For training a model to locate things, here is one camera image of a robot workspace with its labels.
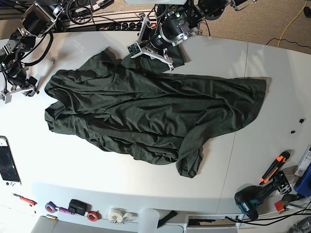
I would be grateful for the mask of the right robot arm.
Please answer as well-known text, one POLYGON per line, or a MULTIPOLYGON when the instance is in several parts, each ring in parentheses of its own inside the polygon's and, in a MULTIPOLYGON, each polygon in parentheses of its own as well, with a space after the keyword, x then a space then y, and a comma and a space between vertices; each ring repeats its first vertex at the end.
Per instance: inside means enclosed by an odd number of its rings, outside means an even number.
POLYGON ((38 80, 27 76, 27 69, 40 63, 52 46, 52 28, 65 13, 65 3, 61 0, 36 0, 21 16, 22 27, 11 34, 8 42, 0 49, 0 72, 4 76, 4 88, 0 99, 5 103, 11 101, 16 93, 32 97, 38 94, 38 80), (35 41, 50 36, 49 43, 34 62, 22 60, 31 54, 37 45, 35 41))

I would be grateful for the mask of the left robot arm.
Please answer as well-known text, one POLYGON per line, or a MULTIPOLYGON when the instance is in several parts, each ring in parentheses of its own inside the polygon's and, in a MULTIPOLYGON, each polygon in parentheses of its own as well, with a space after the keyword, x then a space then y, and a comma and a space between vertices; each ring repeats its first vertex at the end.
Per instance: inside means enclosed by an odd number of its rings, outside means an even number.
POLYGON ((156 26, 152 26, 149 15, 141 13, 142 25, 136 42, 127 46, 132 59, 147 55, 165 63, 174 70, 174 61, 168 55, 168 48, 176 47, 187 39, 198 35, 199 24, 204 20, 218 19, 227 6, 235 11, 243 0, 187 0, 183 5, 156 4, 154 7, 156 26))

